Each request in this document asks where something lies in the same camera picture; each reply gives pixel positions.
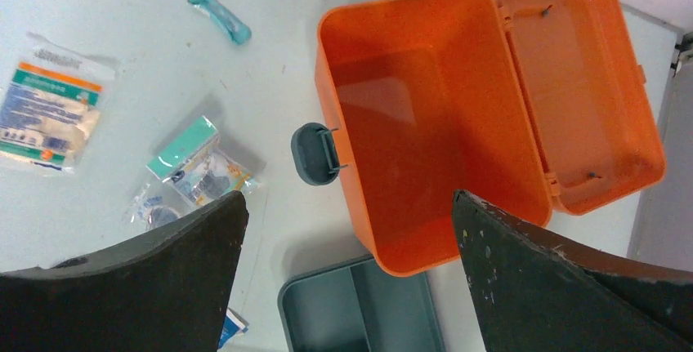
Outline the clear bag teal header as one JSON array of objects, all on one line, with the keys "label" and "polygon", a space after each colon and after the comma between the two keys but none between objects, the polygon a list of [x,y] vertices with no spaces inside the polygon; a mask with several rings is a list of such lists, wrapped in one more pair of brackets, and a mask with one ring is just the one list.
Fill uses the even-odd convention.
[{"label": "clear bag teal header", "polygon": [[164,184],[196,207],[232,191],[250,194],[260,182],[221,147],[221,136],[205,116],[194,120],[147,164]]}]

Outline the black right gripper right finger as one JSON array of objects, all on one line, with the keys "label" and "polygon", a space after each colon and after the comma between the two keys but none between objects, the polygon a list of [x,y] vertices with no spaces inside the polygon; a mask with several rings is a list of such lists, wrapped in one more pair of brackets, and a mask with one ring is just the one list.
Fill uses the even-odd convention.
[{"label": "black right gripper right finger", "polygon": [[488,351],[691,350],[691,272],[585,246],[466,190],[452,221]]}]

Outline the clear bag tape roll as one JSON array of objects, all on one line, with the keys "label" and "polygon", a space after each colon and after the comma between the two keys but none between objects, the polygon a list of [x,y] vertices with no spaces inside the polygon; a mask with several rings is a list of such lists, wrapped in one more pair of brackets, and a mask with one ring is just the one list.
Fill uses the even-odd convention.
[{"label": "clear bag tape roll", "polygon": [[156,229],[183,217],[188,206],[182,196],[167,183],[148,181],[135,192],[127,211],[130,222]]}]

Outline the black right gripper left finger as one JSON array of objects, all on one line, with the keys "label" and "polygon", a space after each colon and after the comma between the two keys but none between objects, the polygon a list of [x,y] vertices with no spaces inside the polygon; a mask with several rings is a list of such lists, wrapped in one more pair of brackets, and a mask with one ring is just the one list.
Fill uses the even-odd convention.
[{"label": "black right gripper left finger", "polygon": [[2,350],[216,350],[248,219],[234,191],[100,251],[2,273]]}]

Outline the large bandage packet orange green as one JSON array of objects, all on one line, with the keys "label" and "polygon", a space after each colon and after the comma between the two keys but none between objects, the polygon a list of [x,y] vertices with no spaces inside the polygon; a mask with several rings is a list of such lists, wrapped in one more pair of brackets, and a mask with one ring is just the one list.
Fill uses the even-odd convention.
[{"label": "large bandage packet orange green", "polygon": [[119,62],[30,33],[1,93],[1,161],[46,175],[71,173],[90,142]]}]

